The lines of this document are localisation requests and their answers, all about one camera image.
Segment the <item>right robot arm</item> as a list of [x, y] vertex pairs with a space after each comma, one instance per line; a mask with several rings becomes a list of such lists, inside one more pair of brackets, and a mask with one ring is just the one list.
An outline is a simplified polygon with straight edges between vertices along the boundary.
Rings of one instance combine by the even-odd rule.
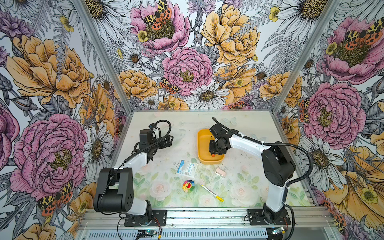
[[263, 206], [262, 217], [267, 224], [276, 224], [285, 215], [289, 182], [296, 165], [289, 153], [292, 147], [282, 142], [265, 143], [231, 130], [220, 123], [209, 128], [214, 139], [209, 143], [213, 155], [225, 155], [231, 148], [241, 150], [262, 160], [269, 191]]

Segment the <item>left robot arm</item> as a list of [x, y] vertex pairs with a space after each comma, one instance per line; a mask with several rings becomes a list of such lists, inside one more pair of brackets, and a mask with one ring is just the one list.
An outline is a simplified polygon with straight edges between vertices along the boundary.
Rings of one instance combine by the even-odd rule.
[[140, 140], [135, 144], [132, 154], [120, 166], [100, 171], [94, 210], [104, 215], [150, 216], [150, 202], [134, 195], [134, 175], [154, 159], [158, 150], [171, 147], [173, 139], [170, 133], [162, 136], [157, 128], [141, 130]]

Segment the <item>pink eraser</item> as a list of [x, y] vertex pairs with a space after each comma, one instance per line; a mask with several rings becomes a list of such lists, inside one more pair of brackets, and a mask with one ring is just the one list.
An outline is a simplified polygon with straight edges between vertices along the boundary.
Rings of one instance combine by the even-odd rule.
[[216, 168], [215, 173], [222, 178], [225, 178], [227, 175], [227, 173], [220, 168]]

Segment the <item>white blue packet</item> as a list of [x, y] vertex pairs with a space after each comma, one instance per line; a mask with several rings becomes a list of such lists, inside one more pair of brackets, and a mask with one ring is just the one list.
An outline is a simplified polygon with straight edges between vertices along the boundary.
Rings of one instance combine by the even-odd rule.
[[198, 169], [198, 163], [181, 160], [177, 169], [177, 174], [194, 179]]

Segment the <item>colourful flower toy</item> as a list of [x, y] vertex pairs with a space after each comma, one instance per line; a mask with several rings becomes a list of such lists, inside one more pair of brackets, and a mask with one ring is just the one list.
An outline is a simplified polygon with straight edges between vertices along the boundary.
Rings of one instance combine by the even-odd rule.
[[192, 192], [196, 188], [196, 184], [193, 180], [186, 180], [183, 183], [182, 190], [185, 193]]

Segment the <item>white yellow marker pen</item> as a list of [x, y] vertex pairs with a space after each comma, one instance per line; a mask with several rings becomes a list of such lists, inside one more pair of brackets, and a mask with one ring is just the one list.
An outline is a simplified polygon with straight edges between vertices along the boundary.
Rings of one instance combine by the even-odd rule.
[[207, 188], [206, 186], [204, 185], [201, 185], [201, 187], [206, 190], [208, 193], [210, 193], [211, 195], [213, 195], [218, 201], [220, 202], [223, 202], [224, 199], [222, 199], [219, 195], [215, 194], [212, 190], [210, 190], [209, 188]]

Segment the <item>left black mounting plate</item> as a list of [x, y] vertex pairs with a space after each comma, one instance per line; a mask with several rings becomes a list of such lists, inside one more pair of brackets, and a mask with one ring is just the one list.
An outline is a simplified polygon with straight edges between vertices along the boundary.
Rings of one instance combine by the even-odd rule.
[[144, 215], [126, 217], [125, 227], [165, 227], [167, 222], [167, 210], [151, 210]]

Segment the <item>black mounting plate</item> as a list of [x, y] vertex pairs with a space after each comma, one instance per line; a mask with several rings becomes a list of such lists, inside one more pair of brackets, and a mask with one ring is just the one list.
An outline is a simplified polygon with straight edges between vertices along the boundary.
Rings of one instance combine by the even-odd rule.
[[248, 219], [251, 226], [264, 225], [290, 225], [291, 219], [288, 211], [282, 208], [279, 212], [264, 209], [248, 209]]
[[144, 215], [126, 217], [125, 227], [165, 227], [167, 222], [167, 210], [151, 210]]

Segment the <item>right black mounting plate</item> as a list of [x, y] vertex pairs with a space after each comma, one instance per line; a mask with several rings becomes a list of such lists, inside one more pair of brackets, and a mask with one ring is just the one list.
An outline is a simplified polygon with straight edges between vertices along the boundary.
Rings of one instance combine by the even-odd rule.
[[288, 211], [282, 208], [279, 212], [264, 209], [248, 209], [248, 219], [251, 226], [264, 225], [290, 225], [291, 219]]

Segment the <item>green circuit board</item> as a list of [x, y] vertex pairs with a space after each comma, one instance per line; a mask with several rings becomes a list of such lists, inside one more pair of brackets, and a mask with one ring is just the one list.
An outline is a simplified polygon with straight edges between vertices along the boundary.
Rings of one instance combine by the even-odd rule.
[[138, 233], [136, 235], [136, 238], [153, 238], [153, 237], [158, 237], [161, 235], [161, 231], [156, 231], [156, 230], [138, 230]]

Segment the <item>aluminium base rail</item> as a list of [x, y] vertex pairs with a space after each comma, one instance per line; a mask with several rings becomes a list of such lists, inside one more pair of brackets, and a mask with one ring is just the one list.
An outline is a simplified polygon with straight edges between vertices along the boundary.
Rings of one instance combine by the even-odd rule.
[[[333, 218], [325, 207], [293, 207], [296, 228], [333, 227]], [[166, 214], [157, 219], [165, 223], [165, 229], [198, 229], [198, 228], [274, 228], [286, 226], [292, 220], [288, 211], [283, 220], [275, 225], [265, 220], [255, 220], [254, 214], [248, 213], [248, 208], [169, 208]], [[125, 220], [118, 215], [103, 215], [99, 212], [88, 211], [82, 222], [80, 230], [115, 230], [117, 227], [125, 229]]]

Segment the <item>left aluminium corner post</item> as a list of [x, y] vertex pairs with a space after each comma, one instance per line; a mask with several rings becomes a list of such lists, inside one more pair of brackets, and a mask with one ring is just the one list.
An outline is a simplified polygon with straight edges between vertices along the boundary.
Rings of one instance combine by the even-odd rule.
[[96, 51], [99, 54], [100, 59], [102, 60], [102, 63], [104, 64], [107, 74], [109, 75], [118, 96], [120, 97], [120, 100], [126, 110], [126, 113], [129, 117], [133, 115], [133, 109], [131, 104], [129, 103], [129, 100], [126, 96], [126, 93], [122, 87], [122, 84], [120, 83], [120, 80], [118, 78], [118, 74], [115, 71], [115, 68], [113, 66], [113, 63], [108, 55], [108, 52], [105, 48], [105, 45], [103, 43], [103, 40], [101, 36], [98, 33], [98, 28], [93, 23], [92, 16], [88, 10], [88, 7], [85, 3], [85, 1], [75, 1], [74, 2], [75, 9], [77, 10], [78, 14], [80, 15], [80, 19], [83, 22], [84, 27], [87, 30], [87, 33], [89, 34], [89, 38], [94, 44], [94, 47]]

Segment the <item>aluminium corner post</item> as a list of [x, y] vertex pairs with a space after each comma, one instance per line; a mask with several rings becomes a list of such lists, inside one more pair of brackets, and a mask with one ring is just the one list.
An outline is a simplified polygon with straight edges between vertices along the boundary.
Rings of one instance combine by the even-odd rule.
[[340, 2], [341, 1], [339, 0], [327, 2], [325, 9], [319, 18], [318, 23], [313, 28], [313, 32], [309, 34], [307, 43], [305, 44], [303, 50], [301, 51], [297, 62], [295, 63], [293, 69], [290, 72], [287, 82], [283, 86], [281, 93], [279, 94], [279, 96], [277, 97], [273, 105], [273, 108], [271, 110], [272, 114], [277, 113], [278, 109], [287, 98], [288, 93], [290, 92], [291, 88], [296, 82], [296, 79], [299, 76], [303, 65], [305, 64], [305, 61], [308, 59], [308, 57], [311, 54], [310, 51], [315, 47], [316, 43], [318, 42], [321, 35], [323, 34], [325, 28], [329, 25], [331, 18], [336, 12]]
[[101, 36], [98, 33], [98, 28], [93, 23], [92, 16], [88, 10], [88, 7], [85, 3], [85, 1], [75, 1], [74, 2], [75, 9], [77, 10], [78, 14], [80, 15], [80, 19], [83, 22], [84, 27], [87, 30], [87, 33], [89, 34], [89, 38], [94, 44], [94, 47], [96, 51], [99, 54], [100, 59], [102, 60], [102, 63], [104, 64], [107, 74], [109, 75], [118, 96], [120, 97], [120, 100], [126, 110], [126, 113], [129, 117], [133, 115], [133, 109], [131, 104], [129, 103], [129, 100], [126, 96], [126, 93], [122, 87], [122, 84], [120, 83], [120, 80], [118, 78], [118, 74], [115, 71], [115, 68], [113, 66], [113, 63], [108, 55], [108, 52], [105, 48], [105, 45], [103, 43], [103, 40]]

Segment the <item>right aluminium corner post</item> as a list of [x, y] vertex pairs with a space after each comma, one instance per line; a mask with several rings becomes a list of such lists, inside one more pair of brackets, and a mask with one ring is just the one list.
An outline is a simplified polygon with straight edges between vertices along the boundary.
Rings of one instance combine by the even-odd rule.
[[325, 9], [319, 18], [318, 23], [313, 28], [313, 32], [309, 34], [307, 43], [305, 44], [303, 50], [301, 51], [297, 62], [295, 63], [293, 69], [290, 72], [287, 82], [283, 86], [281, 93], [279, 94], [279, 96], [277, 97], [273, 105], [273, 108], [271, 110], [272, 114], [277, 113], [278, 109], [287, 98], [288, 93], [290, 92], [291, 88], [296, 82], [296, 79], [299, 76], [303, 65], [305, 64], [305, 61], [308, 59], [308, 57], [311, 54], [310, 51], [315, 47], [316, 43], [318, 42], [321, 35], [323, 34], [325, 28], [329, 25], [331, 18], [336, 12], [340, 2], [341, 1], [339, 0], [327, 2]]

